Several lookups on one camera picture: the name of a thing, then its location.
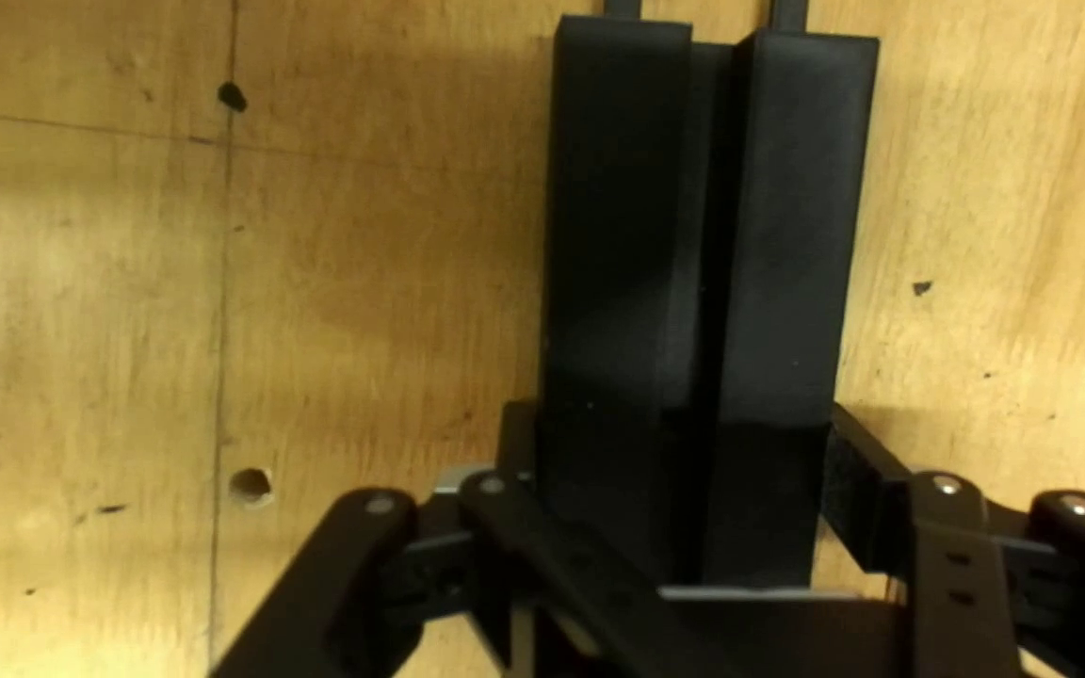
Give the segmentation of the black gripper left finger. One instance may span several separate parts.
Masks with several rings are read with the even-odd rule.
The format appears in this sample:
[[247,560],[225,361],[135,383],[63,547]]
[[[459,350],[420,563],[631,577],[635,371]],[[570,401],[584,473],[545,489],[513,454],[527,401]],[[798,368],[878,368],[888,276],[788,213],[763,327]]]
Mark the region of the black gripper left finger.
[[459,489],[360,484],[327,503],[211,678],[394,678],[442,616],[473,624],[496,678],[594,678],[518,585]]

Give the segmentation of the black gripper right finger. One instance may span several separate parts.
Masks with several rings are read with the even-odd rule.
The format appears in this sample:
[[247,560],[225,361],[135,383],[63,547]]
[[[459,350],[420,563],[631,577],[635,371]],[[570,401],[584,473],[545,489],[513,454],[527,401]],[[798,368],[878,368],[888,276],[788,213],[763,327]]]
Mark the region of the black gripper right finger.
[[835,408],[820,516],[861,571],[905,585],[906,678],[1019,678],[1024,653],[1085,678],[1085,489],[1007,508]]

